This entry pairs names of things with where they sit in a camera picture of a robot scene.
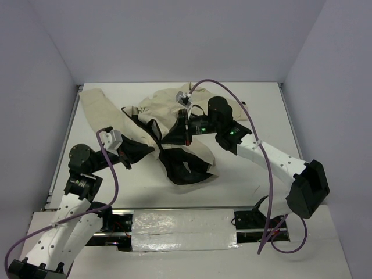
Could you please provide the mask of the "cream jacket with black zipper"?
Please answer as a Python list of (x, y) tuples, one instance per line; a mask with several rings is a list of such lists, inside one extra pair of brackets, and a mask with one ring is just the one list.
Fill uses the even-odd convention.
[(121, 109), (100, 88), (81, 92), (80, 100), (85, 117), (94, 131), (112, 127), (121, 132), (125, 139), (143, 144), (147, 149), (152, 148), (151, 154), (160, 161), (167, 178), (184, 188), (214, 180), (219, 173), (214, 154), (199, 140), (193, 140), (190, 146), (164, 142), (176, 124), (178, 111), (183, 108), (176, 101), (179, 92), (192, 94), (194, 116), (204, 115), (208, 101), (215, 96), (205, 88), (194, 88), (192, 83), (186, 83), (180, 88), (158, 90), (138, 106)]

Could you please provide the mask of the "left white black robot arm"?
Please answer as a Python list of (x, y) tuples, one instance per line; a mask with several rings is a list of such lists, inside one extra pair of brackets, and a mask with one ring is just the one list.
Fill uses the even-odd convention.
[[(20, 260), (4, 260), (8, 278), (68, 278), (74, 260), (97, 231), (113, 227), (112, 205), (119, 194), (119, 181), (113, 166), (122, 163), (130, 169), (154, 148), (126, 138), (117, 130), (99, 130), (99, 151), (85, 144), (69, 153), (69, 173), (64, 194), (50, 224), (27, 236), (40, 238)], [(96, 202), (102, 178), (96, 172), (109, 168), (114, 195), (109, 203)]]

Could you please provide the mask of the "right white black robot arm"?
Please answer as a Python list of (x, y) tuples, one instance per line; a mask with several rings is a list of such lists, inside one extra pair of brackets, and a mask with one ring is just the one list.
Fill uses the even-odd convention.
[(207, 112), (200, 116), (191, 113), (193, 105), (188, 95), (179, 92), (176, 101), (182, 108), (162, 143), (189, 146), (195, 135), (215, 134), (216, 142), (224, 150), (262, 168), (270, 166), (273, 176), (289, 188), (286, 202), (290, 211), (304, 219), (311, 218), (330, 193), (320, 162), (294, 158), (256, 139), (250, 129), (233, 119), (233, 109), (225, 98), (212, 97)]

